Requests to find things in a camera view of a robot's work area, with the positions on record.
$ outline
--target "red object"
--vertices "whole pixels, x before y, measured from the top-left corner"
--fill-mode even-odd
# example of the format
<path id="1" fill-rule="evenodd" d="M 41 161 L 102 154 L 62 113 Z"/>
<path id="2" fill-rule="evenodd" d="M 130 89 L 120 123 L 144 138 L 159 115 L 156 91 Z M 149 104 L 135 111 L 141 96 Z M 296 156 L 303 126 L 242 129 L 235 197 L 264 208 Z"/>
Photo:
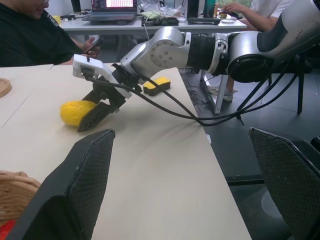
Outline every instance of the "red object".
<path id="1" fill-rule="evenodd" d="M 5 225 L 0 227 L 0 240 L 5 240 L 11 229 L 16 225 L 16 220 L 10 220 Z"/>

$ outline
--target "robotic arm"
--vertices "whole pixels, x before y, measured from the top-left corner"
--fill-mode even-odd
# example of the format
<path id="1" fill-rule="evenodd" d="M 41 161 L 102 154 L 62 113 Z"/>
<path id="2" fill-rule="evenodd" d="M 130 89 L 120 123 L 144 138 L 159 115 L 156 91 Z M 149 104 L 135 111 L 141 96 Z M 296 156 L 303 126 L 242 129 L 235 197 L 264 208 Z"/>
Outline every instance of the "robotic arm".
<path id="1" fill-rule="evenodd" d="M 320 0 L 295 0 L 280 15 L 269 32 L 215 33 L 213 36 L 180 32 L 174 27 L 159 29 L 147 42 L 137 45 L 111 72 L 101 61 L 75 55 L 73 75 L 93 83 L 84 100 L 97 103 L 78 129 L 95 127 L 108 114 L 117 112 L 131 93 L 95 83 L 122 84 L 141 92 L 145 83 L 163 69 L 194 68 L 214 76 L 229 74 L 242 83 L 263 81 L 283 61 L 320 42 Z M 107 105 L 101 100 L 109 99 Z"/>

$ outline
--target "wooden plate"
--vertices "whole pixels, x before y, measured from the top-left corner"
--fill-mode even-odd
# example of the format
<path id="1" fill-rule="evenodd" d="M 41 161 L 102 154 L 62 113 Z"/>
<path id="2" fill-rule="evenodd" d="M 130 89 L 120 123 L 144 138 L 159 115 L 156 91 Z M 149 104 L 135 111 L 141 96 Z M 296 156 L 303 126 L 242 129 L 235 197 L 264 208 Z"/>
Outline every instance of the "wooden plate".
<path id="1" fill-rule="evenodd" d="M 11 91 L 11 84 L 7 79 L 0 78 L 0 98 Z"/>

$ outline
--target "white t-shirt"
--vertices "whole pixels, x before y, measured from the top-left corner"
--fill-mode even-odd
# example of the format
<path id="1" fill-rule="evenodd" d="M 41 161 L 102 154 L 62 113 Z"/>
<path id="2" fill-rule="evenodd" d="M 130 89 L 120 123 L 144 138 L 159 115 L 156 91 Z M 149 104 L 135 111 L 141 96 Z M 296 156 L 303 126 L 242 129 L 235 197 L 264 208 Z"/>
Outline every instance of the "white t-shirt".
<path id="1" fill-rule="evenodd" d="M 294 0 L 252 0 L 251 9 L 262 17 L 279 18 L 282 11 Z"/>

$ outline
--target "smartphone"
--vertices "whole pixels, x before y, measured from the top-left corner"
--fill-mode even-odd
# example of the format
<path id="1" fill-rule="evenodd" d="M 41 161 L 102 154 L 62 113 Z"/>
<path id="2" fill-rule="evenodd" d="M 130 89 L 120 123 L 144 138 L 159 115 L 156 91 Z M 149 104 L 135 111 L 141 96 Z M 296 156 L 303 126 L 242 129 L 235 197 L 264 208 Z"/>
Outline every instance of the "smartphone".
<path id="1" fill-rule="evenodd" d="M 88 50 L 85 51 L 84 54 L 88 54 L 92 49 L 98 47 L 99 45 L 101 45 L 104 42 L 104 38 L 100 37 L 98 40 L 94 41 L 92 44 L 92 47 L 90 47 Z"/>

